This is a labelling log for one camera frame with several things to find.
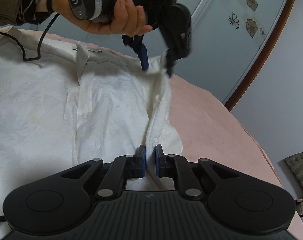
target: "white wall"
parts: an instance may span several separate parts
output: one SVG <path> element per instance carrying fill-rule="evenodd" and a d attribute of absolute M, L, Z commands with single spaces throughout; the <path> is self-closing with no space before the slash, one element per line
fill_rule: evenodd
<path fill-rule="evenodd" d="M 271 159 L 285 189 L 302 196 L 284 158 L 303 152 L 303 0 L 296 0 L 264 67 L 231 111 Z"/>

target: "flower pattern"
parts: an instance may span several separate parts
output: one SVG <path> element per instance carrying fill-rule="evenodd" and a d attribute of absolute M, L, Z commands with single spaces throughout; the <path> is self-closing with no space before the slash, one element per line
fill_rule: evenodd
<path fill-rule="evenodd" d="M 266 32 L 265 32 L 264 28 L 260 27 L 259 32 L 260 32 L 260 36 L 264 39 L 266 37 Z"/>
<path fill-rule="evenodd" d="M 228 18 L 229 23 L 235 27 L 235 30 L 239 28 L 239 20 L 237 15 L 232 12 L 232 15 Z"/>
<path fill-rule="evenodd" d="M 256 0 L 246 0 L 247 5 L 253 10 L 255 11 L 258 7 L 258 3 L 256 2 Z"/>
<path fill-rule="evenodd" d="M 253 38 L 258 30 L 257 23 L 253 19 L 247 19 L 246 30 L 249 35 Z"/>

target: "white fleece garment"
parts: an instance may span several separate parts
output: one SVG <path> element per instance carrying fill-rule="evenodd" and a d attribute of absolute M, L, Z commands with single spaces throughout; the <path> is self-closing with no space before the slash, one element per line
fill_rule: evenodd
<path fill-rule="evenodd" d="M 39 38 L 17 29 L 27 56 Z M 12 190 L 26 183 L 99 157 L 112 162 L 146 145 L 144 179 L 127 189 L 173 189 L 156 177 L 153 148 L 180 154 L 182 143 L 168 122 L 171 91 L 162 68 L 164 54 L 140 61 L 77 44 L 44 39 L 38 61 L 23 62 L 20 48 L 0 39 L 0 215 Z M 0 239 L 10 231 L 0 224 Z"/>

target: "hand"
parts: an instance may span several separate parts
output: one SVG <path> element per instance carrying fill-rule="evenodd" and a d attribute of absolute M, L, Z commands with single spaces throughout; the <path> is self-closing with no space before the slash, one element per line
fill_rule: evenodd
<path fill-rule="evenodd" d="M 92 34 L 125 34 L 128 36 L 144 35 L 152 30 L 146 25 L 142 6 L 135 6 L 133 0 L 117 0 L 114 7 L 114 19 L 110 24 L 93 23 L 77 19 L 71 12 L 68 0 L 52 0 L 52 8 L 68 21 Z"/>

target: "pink fabric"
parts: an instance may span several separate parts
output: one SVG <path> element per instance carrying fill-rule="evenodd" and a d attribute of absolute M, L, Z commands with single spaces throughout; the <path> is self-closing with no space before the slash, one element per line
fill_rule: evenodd
<path fill-rule="evenodd" d="M 40 36 L 42 32 L 33 32 L 33 34 Z M 55 34 L 47 34 L 46 38 L 76 43 L 74 40 L 61 38 Z M 93 44 L 85 45 L 124 56 L 111 49 L 100 48 Z M 170 79 L 170 85 L 173 96 L 169 121 L 181 137 L 182 155 L 192 162 L 206 157 L 282 187 L 265 152 L 210 92 L 175 75 Z M 298 240 L 303 240 L 303 224 L 297 213 L 288 231 Z"/>

